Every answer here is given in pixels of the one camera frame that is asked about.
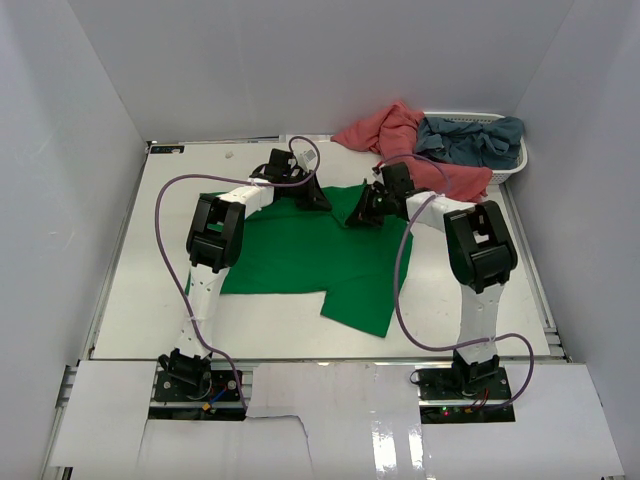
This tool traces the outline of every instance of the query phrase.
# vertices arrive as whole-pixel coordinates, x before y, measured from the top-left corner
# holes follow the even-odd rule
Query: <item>white paper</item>
[[[52,466],[93,472],[135,468],[156,362],[80,363],[51,456]]]
[[[313,474],[296,418],[149,420],[134,478],[312,480]]]
[[[300,418],[316,480],[425,478],[408,366],[263,364],[247,415]]]

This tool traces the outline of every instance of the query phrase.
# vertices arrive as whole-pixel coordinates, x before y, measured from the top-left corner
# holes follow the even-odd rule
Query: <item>white panel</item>
[[[572,0],[70,0],[147,140],[511,113]]]
[[[156,362],[80,362],[49,464],[117,464],[132,475],[147,423]]]
[[[526,369],[525,365],[507,366],[509,378],[516,383],[524,379]],[[314,381],[309,377],[307,385],[313,388]],[[515,411],[515,423],[423,425],[425,473],[431,475],[427,478],[597,480],[622,474],[584,365],[536,366],[529,390],[516,402]],[[139,458],[136,478],[141,480],[186,478],[185,472],[189,478],[209,475],[225,480],[313,478],[305,432],[297,418],[244,422],[150,420]],[[335,457],[337,469],[340,458],[343,452]],[[74,469],[73,478],[118,478],[101,473],[96,469]],[[340,473],[331,478],[353,478]],[[378,478],[407,477],[389,474]]]
[[[507,366],[511,384],[520,384],[527,369]],[[515,423],[424,425],[425,456],[431,455],[435,478],[597,480],[622,475],[584,365],[537,365],[514,409]]]
[[[0,2],[0,478],[38,478],[144,144],[64,0]]]
[[[95,358],[156,358],[173,349],[184,303],[160,257],[153,213],[162,186],[178,175],[210,173],[231,178],[248,174],[285,144],[187,145],[183,154],[151,155],[131,216],[118,270],[109,296]],[[321,143],[320,185],[349,186],[370,176],[379,157]],[[233,156],[226,158],[228,152]],[[198,195],[233,185],[207,180],[174,184],[161,210],[163,239],[179,278],[187,279],[186,236]],[[490,189],[507,215],[497,186]],[[460,333],[461,291],[449,265],[447,242],[438,230],[416,225],[401,302],[409,330],[431,345],[451,345]],[[320,315],[324,293],[306,295],[224,295],[213,320],[213,343],[235,358],[389,358],[441,356],[411,344],[395,318],[379,338]],[[549,349],[523,262],[512,273],[501,299],[498,334],[519,332],[538,355]],[[526,355],[518,340],[498,343],[500,355]]]
[[[577,0],[517,114],[514,192],[568,352],[586,361],[629,478],[640,478],[640,2]]]

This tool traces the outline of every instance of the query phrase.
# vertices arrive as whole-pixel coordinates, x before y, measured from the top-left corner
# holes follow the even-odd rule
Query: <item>wire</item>
[[[316,172],[318,171],[318,168],[320,168],[320,150],[318,149],[318,146],[313,143],[311,140],[309,140],[306,137],[302,137],[299,135],[295,135],[293,137],[291,137],[289,139],[289,150],[291,152],[293,152],[293,147],[292,144],[295,140],[304,140],[305,142],[307,142],[308,144],[310,144],[313,149],[316,152],[316,156],[317,156],[317,160],[316,160],[316,166],[313,170],[311,170],[309,172],[309,175],[307,177],[305,177],[303,180],[296,182],[296,183],[260,183],[259,185],[261,187],[277,187],[277,188],[292,188],[292,187],[299,187],[301,185],[304,185],[305,183],[307,183],[308,181],[310,181],[316,174]],[[182,288],[182,285],[180,284],[180,280],[178,279],[178,275],[176,274],[173,265],[171,264],[171,261],[169,260],[169,257],[167,255],[167,252],[164,248],[164,243],[162,242],[162,235],[160,233],[160,207],[162,206],[162,197],[164,196],[165,192],[167,191],[167,189],[173,185],[176,182],[182,181],[182,180],[186,180],[189,178],[200,178],[200,179],[205,179],[205,180],[217,180],[217,181],[221,181],[221,182],[228,182],[228,183],[235,183],[238,185],[254,185],[253,182],[250,181],[246,181],[246,180],[236,180],[233,178],[227,178],[227,177],[219,177],[217,175],[205,175],[205,174],[199,174],[199,173],[189,173],[186,175],[180,175],[178,177],[172,178],[171,180],[169,180],[167,183],[164,184],[164,186],[160,189],[160,192],[158,192],[158,198],[156,199],[156,207],[155,207],[155,212],[154,212],[154,226],[155,226],[155,233],[156,233],[156,243],[158,244],[158,250],[160,251],[160,255],[162,256],[162,260],[164,261],[165,266],[167,267],[167,270],[169,271],[169,274],[171,275],[171,278],[173,279],[173,283],[176,285],[176,288],[178,289],[178,292],[180,292],[180,296],[182,297],[182,301],[185,304],[185,307],[187,308],[187,313],[189,314],[189,318],[191,319],[191,325],[193,327],[193,330],[196,334],[196,337],[198,338],[198,341],[202,344],[202,346],[204,348],[206,348],[207,350],[209,350],[211,353],[215,353],[218,354],[222,357],[224,357],[224,359],[229,363],[229,366],[231,367],[231,371],[233,372],[233,377],[235,378],[235,381],[238,385],[238,393],[240,394],[240,403],[242,403],[242,408],[244,408],[244,410],[247,410],[247,402],[244,398],[244,393],[242,392],[242,383],[240,382],[240,376],[238,375],[238,370],[236,369],[236,365],[233,361],[233,359],[227,355],[227,353],[223,352],[222,350],[218,350],[217,348],[212,347],[211,345],[209,345],[206,340],[202,337],[202,333],[200,332],[200,329],[198,328],[198,322],[196,322],[195,320],[195,313],[193,311],[193,307],[191,306],[191,301],[189,300],[189,297],[187,296],[187,294],[185,293],[184,289]]]
[[[444,170],[442,170],[442,168],[440,167],[440,165],[438,165],[436,162],[433,162],[431,160],[429,160],[426,157],[423,157],[421,155],[416,155],[413,153],[407,153],[407,154],[400,154],[400,155],[394,155],[393,157],[390,157],[388,159],[385,160],[386,162],[389,162],[391,160],[395,160],[396,158],[400,158],[400,157],[412,157],[412,158],[416,158],[418,160],[423,160],[428,162],[430,165],[432,165],[436,170],[438,170],[440,172],[440,174],[444,177],[444,179],[447,182],[447,187],[445,188],[445,190],[442,192],[443,194],[446,194],[449,192],[449,190],[451,190],[451,179],[449,178],[449,176],[444,172]],[[402,332],[405,334],[405,336],[409,339],[409,341],[411,343],[413,343],[416,347],[421,348],[422,350],[426,350],[428,352],[448,352],[450,350],[455,350],[455,349],[460,349],[460,348],[464,348],[464,347],[469,347],[471,345],[478,345],[480,343],[487,343],[487,342],[500,342],[502,340],[506,340],[507,338],[517,338],[519,340],[521,340],[527,347],[527,350],[529,351],[529,371],[527,372],[527,377],[524,380],[524,383],[522,384],[522,386],[520,387],[520,390],[518,390],[509,400],[499,404],[499,405],[495,405],[495,406],[490,406],[487,407],[487,409],[489,410],[498,410],[504,407],[507,407],[509,405],[511,405],[513,402],[515,402],[518,398],[520,398],[522,396],[522,394],[524,393],[524,391],[527,389],[527,387],[529,386],[529,383],[531,382],[531,377],[533,376],[533,367],[534,367],[534,353],[533,353],[533,347],[531,346],[531,343],[529,342],[529,340],[527,340],[524,336],[520,335],[519,333],[506,333],[504,335],[500,335],[495,337],[494,339],[485,337],[485,338],[477,338],[475,340],[469,340],[466,342],[461,342],[461,343],[457,343],[455,345],[447,345],[444,347],[432,347],[429,345],[425,345],[424,343],[421,343],[420,341],[418,341],[413,335],[411,335],[411,332],[409,332],[409,329],[407,328],[407,325],[404,323],[404,318],[402,316],[402,311],[400,310],[400,265],[402,263],[402,256],[404,254],[404,250],[407,246],[407,241],[409,239],[409,234],[411,233],[411,227],[413,227],[413,225],[416,223],[416,221],[418,220],[418,218],[420,217],[420,215],[422,214],[422,212],[427,208],[427,206],[433,201],[435,200],[436,195],[432,195],[429,198],[427,198],[422,205],[420,205],[420,207],[418,207],[418,210],[416,210],[416,212],[413,214],[413,216],[409,219],[409,222],[407,223],[406,228],[404,229],[404,232],[402,234],[402,240],[400,240],[400,246],[398,247],[398,253],[396,255],[396,262],[393,268],[393,300],[394,300],[394,306],[395,306],[395,311],[396,311],[396,316],[398,317],[398,323],[400,324],[400,328],[402,329]]]
[[[473,402],[473,405],[471,405],[471,407],[469,408],[473,408],[474,412],[479,411],[482,407],[484,407],[487,404],[487,401],[489,400],[489,389],[485,388],[484,389],[484,397],[482,398],[482,401],[480,402],[480,405],[478,405],[477,407],[473,408],[477,402]]]
[[[227,387],[224,387],[224,389],[222,389],[222,391],[220,393],[218,393],[215,397],[213,397],[211,400],[209,400],[209,405],[213,405],[215,402],[217,402],[220,397],[222,397],[222,395],[224,395],[227,391]]]
[[[195,397],[190,397],[189,395],[187,395],[187,398],[189,400],[202,400],[204,397],[206,397],[207,395],[209,395],[209,392],[211,392],[211,388],[213,387],[213,380],[211,380],[211,378],[209,379],[209,387],[207,388],[207,390],[204,392],[204,395],[202,395],[201,397],[195,398]]]

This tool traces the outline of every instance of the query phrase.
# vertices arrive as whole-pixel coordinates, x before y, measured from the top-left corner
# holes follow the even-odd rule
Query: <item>plastic basket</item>
[[[478,123],[491,123],[499,118],[504,118],[502,115],[496,115],[494,113],[470,113],[470,112],[424,112],[427,117],[442,117],[447,120],[455,120],[457,122],[478,122]],[[490,185],[498,185],[503,183],[514,173],[518,173],[527,165],[527,147],[524,144],[524,137],[520,139],[520,154],[518,155],[518,166],[511,170],[494,170],[491,176]]]

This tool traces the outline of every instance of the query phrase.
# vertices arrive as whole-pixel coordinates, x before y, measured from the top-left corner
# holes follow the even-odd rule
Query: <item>black bracket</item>
[[[240,258],[244,234],[245,206],[202,194],[187,237],[189,261],[194,267],[208,265],[215,273],[232,267]],[[214,230],[210,226],[220,226]]]
[[[416,190],[404,163],[397,163],[380,169],[384,184],[373,182],[365,187],[355,210],[345,222],[348,227],[381,227],[386,215],[395,215],[409,220],[407,197],[419,192]]]
[[[496,202],[444,215],[451,270],[462,285],[476,293],[509,280],[518,255]],[[479,242],[476,235],[482,238]]]
[[[311,173],[302,170],[295,164],[294,159],[295,155],[292,152],[274,148],[271,150],[269,163],[256,168],[251,177],[262,178],[270,183],[279,184],[301,182]],[[313,175],[311,180],[298,187],[276,187],[273,192],[273,200],[276,201],[284,197],[293,198],[296,206],[301,210],[330,212],[332,209],[331,202],[322,192],[316,175]]]
[[[198,355],[187,357],[176,348],[169,356],[160,355],[158,363],[187,395],[194,395],[208,386],[205,385],[206,375],[211,375],[211,360],[208,358],[200,358]]]

